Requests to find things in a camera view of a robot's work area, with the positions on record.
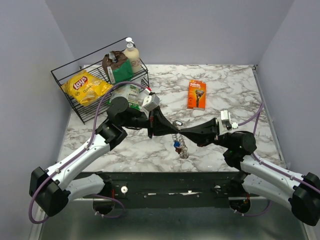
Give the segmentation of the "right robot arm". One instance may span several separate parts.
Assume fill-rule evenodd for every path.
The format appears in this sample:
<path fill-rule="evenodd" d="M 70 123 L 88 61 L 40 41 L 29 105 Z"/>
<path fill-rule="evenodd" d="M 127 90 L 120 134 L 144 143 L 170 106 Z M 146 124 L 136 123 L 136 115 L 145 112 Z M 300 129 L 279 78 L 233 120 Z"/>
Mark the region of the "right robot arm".
<path fill-rule="evenodd" d="M 230 191 L 241 196 L 245 192 L 258 195 L 291 210 L 301 222 L 316 226 L 320 220 L 320 178 L 293 172 L 259 157 L 252 132 L 238 130 L 237 123 L 213 118 L 200 125 L 182 128 L 179 133 L 206 147 L 215 144 L 226 148 L 223 154 L 228 166 L 236 168 L 241 178 L 230 183 Z"/>

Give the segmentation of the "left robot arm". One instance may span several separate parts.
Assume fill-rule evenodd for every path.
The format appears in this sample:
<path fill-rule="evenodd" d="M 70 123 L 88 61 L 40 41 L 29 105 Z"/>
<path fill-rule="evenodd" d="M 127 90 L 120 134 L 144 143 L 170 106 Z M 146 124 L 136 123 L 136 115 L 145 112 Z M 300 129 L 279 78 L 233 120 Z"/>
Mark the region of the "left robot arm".
<path fill-rule="evenodd" d="M 142 112 L 131 108 L 126 98 L 114 98 L 107 109 L 107 118 L 99 126 L 94 126 L 91 137 L 83 145 L 46 169 L 34 169 L 29 184 L 29 217 L 33 216 L 34 203 L 48 217 L 53 217 L 72 200 L 88 195 L 107 197 L 111 185 L 97 173 L 80 179 L 76 177 L 95 160 L 117 147 L 128 135 L 125 128 L 147 129 L 150 138 L 178 133 L 179 130 L 164 117 L 158 101 L 157 95 L 148 95 L 144 103 L 151 109 Z"/>

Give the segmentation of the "black key tag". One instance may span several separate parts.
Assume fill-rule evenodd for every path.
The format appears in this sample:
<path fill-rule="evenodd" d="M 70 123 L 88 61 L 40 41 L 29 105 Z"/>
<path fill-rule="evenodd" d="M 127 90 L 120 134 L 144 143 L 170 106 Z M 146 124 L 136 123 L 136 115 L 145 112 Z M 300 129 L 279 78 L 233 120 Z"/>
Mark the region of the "black key tag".
<path fill-rule="evenodd" d="M 178 121 L 178 120 L 176 120 L 174 122 L 174 124 L 177 125 L 177 126 L 182 126 L 183 125 L 183 123 L 181 121 Z"/>

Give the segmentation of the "blue key tag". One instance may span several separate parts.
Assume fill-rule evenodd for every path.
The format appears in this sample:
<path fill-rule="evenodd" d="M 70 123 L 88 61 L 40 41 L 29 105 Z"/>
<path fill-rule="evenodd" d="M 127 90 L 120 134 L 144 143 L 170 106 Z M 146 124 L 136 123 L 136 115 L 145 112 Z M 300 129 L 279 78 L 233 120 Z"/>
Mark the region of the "blue key tag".
<path fill-rule="evenodd" d="M 173 146 L 174 146 L 175 148 L 180 148 L 180 147 L 181 147 L 179 141 L 175 141 L 175 142 L 173 143 Z"/>

